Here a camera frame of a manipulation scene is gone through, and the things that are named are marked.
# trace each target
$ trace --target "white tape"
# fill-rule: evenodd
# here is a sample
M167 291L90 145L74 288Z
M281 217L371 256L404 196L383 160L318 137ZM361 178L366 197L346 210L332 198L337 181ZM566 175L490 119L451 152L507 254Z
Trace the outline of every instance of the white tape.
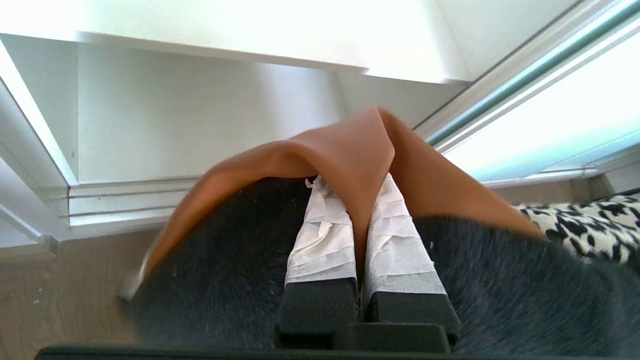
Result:
M290 282L356 278L353 224L338 195L316 178L305 221L287 262Z
M447 293L390 174L382 184L369 224L363 301L368 303L376 291Z

